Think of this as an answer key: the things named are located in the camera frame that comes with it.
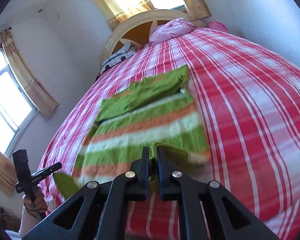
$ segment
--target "pink and white plaid bedsheet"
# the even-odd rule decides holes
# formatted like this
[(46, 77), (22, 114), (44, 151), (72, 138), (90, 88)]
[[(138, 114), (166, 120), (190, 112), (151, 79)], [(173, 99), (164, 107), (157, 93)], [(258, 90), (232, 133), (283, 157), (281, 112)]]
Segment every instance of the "pink and white plaid bedsheet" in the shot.
[[(132, 81), (187, 64), (211, 148), (207, 177), (220, 181), (283, 240), (300, 230), (300, 70), (247, 40), (198, 28), (138, 53), (107, 71), (61, 125), (39, 169), (57, 161), (71, 174), (101, 100)], [(60, 205), (52, 177), (40, 186)], [(178, 239), (175, 202), (132, 202), (126, 232)]]

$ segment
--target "pink blanket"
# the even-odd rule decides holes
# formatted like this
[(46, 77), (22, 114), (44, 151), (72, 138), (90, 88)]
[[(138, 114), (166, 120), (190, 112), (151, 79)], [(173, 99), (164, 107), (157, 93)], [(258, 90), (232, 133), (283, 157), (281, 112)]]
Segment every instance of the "pink blanket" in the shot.
[(157, 27), (154, 32), (150, 34), (149, 43), (151, 46), (156, 45), (187, 34), (193, 31), (194, 28), (191, 22), (187, 22), (183, 18), (178, 18)]
[[(146, 45), (109, 69), (65, 119), (39, 170), (60, 161), (61, 171), (72, 174), (104, 98), (185, 64), (211, 149), (211, 163), (193, 178), (220, 181), (281, 240), (294, 239), (300, 230), (300, 69), (228, 33), (196, 28)], [(64, 201), (52, 176), (40, 187), (49, 208)], [(177, 203), (163, 202), (156, 194), (146, 202), (130, 202), (126, 233), (180, 239)]]

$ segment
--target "metal screw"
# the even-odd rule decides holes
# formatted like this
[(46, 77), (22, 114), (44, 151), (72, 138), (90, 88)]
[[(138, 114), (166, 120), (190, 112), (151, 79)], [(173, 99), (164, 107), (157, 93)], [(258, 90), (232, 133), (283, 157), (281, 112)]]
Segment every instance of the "metal screw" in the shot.
[(181, 171), (174, 171), (172, 173), (172, 176), (175, 178), (180, 178), (182, 176), (182, 172)]
[(96, 181), (90, 181), (90, 182), (87, 184), (87, 187), (88, 187), (88, 188), (96, 188), (96, 187), (98, 187), (98, 182), (96, 182)]
[(126, 177), (127, 178), (133, 178), (136, 174), (133, 171), (127, 171), (126, 172)]
[(220, 186), (220, 183), (213, 180), (210, 182), (210, 187), (218, 188)]

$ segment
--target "ceiling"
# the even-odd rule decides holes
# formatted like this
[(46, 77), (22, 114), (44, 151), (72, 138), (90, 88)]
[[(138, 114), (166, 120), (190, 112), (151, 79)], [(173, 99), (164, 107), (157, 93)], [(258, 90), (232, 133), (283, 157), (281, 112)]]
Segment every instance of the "ceiling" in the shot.
[(34, 17), (48, 1), (49, 0), (10, 0), (0, 14), (0, 32), (9, 28), (13, 21)]

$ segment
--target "person's hand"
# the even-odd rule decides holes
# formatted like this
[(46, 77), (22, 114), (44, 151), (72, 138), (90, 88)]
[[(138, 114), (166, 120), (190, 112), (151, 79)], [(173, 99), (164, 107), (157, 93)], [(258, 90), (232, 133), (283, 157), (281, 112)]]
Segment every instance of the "person's hand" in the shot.
[(34, 215), (33, 212), (40, 212), (40, 213), (46, 212), (48, 206), (44, 200), (44, 194), (42, 193), (41, 188), (37, 187), (34, 191), (34, 194), (36, 196), (34, 203), (32, 203), (29, 196), (27, 195), (23, 196), (23, 203), (25, 205), (26, 210), (32, 215)]

